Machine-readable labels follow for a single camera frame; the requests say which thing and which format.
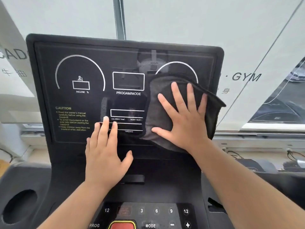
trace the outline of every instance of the person's right arm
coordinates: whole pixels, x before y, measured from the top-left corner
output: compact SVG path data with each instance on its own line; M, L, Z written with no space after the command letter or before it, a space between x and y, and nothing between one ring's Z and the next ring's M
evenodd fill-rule
M207 137L204 115L207 96L196 109L188 84L188 107L172 84L178 112L162 96L158 99L173 121L172 131L152 131L187 150L215 189L236 229L304 229L305 211L272 185L223 152Z

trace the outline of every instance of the chinese character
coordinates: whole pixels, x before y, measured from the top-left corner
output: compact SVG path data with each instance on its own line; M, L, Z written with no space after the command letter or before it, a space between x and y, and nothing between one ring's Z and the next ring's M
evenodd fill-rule
M25 74L25 72L24 71L21 71L21 70L19 70L19 71L17 71L17 70L15 70L16 72L17 72L17 74L21 77L26 77L27 75Z
M229 88L225 88L225 89L222 91L222 94L228 94L229 91L230 91Z
M4 68L2 69L2 73L3 73L3 74L8 74L8 76L10 76L10 74L11 74L11 73L9 73L8 70L5 70Z

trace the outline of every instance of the person's right hand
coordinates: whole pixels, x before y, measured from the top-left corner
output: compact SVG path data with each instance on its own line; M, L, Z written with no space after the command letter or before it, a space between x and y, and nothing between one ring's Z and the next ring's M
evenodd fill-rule
M158 95L158 99L172 119L173 129L167 131L159 127L154 127L152 131L191 153L194 147L199 144L205 144L209 140L204 122L207 95L203 94L197 110L193 86L190 83L187 85L188 107L186 107L176 82L171 84L171 89L179 112L171 106L162 94Z

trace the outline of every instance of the dark car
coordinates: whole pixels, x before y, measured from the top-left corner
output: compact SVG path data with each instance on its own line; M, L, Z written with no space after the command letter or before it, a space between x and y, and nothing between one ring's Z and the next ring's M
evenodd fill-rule
M265 103L257 110L249 123L286 123L304 124L305 109L293 102L286 102L274 99L270 96Z

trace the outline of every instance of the microfiber cloth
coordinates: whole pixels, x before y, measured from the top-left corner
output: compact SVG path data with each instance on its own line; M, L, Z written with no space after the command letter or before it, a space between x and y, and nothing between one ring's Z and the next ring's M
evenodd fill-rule
M158 94L163 94L166 100L177 110L177 106L171 90L172 82L177 82L180 93L186 105L186 86L188 83L191 83L193 85L197 109L200 105L202 95L204 93L207 94L208 100L205 114L205 123L207 127L207 135L210 139L213 138L215 133L219 111L222 107L225 107L226 105L216 95L202 88L194 81L188 80L188 78L184 77L183 75L155 75L151 80L148 81L148 100L145 111L147 115L144 118L145 123L143 124L143 135L141 136L141 139L150 140L151 142L154 142L158 146L161 146L167 150L172 150L176 152L186 152L185 150L175 146L170 141L160 137L159 135L151 131L153 127L160 127L169 131L171 131L173 128L172 120L167 115L165 109L162 107L161 103L158 100Z

